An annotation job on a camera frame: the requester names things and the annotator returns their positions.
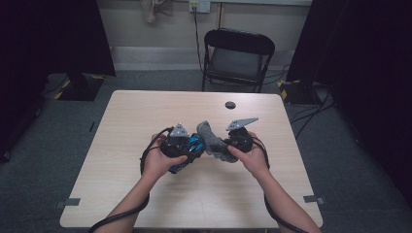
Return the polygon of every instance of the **light beige tabletop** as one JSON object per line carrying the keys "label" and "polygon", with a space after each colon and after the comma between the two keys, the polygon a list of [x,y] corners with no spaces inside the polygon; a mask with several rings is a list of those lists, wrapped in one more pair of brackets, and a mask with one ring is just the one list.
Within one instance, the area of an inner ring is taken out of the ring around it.
{"label": "light beige tabletop", "polygon": [[[229,110],[227,101],[236,104]],[[181,123],[191,134],[208,120],[215,135],[227,138],[232,120],[258,117],[246,126],[264,142],[270,171],[286,192],[321,226],[296,141],[280,96],[254,93],[118,90],[97,129],[67,206],[63,227],[90,227],[103,219],[140,178],[140,157],[151,136]],[[265,209],[258,182],[241,162],[227,163],[206,152],[177,175],[166,174],[135,227],[276,228]]]}

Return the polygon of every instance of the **wall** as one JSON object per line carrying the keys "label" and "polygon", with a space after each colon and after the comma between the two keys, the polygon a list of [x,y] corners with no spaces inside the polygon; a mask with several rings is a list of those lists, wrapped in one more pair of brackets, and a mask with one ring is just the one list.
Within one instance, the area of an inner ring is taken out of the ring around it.
{"label": "wall", "polygon": [[[189,12],[188,1],[173,1],[172,15],[156,14],[153,23],[145,21],[140,1],[100,0],[98,4],[109,45],[116,47],[115,63],[124,63],[131,57],[136,59],[136,52],[150,55],[160,52],[166,57],[166,53],[174,51],[188,57],[183,63],[194,65],[197,62],[194,17]],[[197,14],[200,49],[203,51],[204,34],[217,28],[220,18],[221,27],[265,34],[276,45],[273,64],[289,64],[308,11],[307,4],[290,6],[212,2],[210,14]],[[127,52],[124,47],[133,47],[133,54],[125,58]],[[163,57],[161,54],[155,55],[155,60],[160,60]]]}

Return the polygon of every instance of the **chair backrest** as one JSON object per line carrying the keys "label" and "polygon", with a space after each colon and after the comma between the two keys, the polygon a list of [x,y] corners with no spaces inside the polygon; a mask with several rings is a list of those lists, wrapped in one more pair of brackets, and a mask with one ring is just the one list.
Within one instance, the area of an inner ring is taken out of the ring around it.
{"label": "chair backrest", "polygon": [[211,46],[269,56],[275,51],[275,44],[264,35],[227,28],[207,32],[204,42],[206,50],[208,46]]}

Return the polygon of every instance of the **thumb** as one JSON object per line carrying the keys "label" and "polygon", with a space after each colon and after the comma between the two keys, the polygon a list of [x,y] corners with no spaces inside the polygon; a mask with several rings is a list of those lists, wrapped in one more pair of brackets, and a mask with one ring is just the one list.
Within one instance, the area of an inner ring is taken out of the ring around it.
{"label": "thumb", "polygon": [[227,150],[229,150],[229,152],[239,158],[240,161],[243,161],[243,158],[246,156],[246,154],[242,151],[240,151],[238,148],[234,147],[234,146],[228,146]]}

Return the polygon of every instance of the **finger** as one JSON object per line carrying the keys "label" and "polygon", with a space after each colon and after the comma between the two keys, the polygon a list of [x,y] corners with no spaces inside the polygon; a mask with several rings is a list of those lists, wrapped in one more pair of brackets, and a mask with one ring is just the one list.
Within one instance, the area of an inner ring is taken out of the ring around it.
{"label": "finger", "polygon": [[252,138],[257,138],[258,135],[252,131],[248,131],[249,135],[251,135]]}
{"label": "finger", "polygon": [[246,154],[244,152],[240,151],[239,149],[237,149],[234,146],[228,146],[227,150],[229,150],[229,152],[231,154],[233,154],[233,156],[239,158],[240,161],[243,161],[243,158],[246,156]]}
{"label": "finger", "polygon": [[[157,136],[157,134],[153,134],[153,135],[152,135],[152,140],[153,140],[156,136]],[[165,136],[164,134],[160,134],[160,135],[158,136],[158,138],[165,139],[166,136]]]}
{"label": "finger", "polygon": [[182,156],[179,156],[179,157],[172,158],[171,160],[172,160],[173,164],[181,164],[181,163],[185,162],[186,159],[188,159],[188,157],[186,155],[182,155]]}

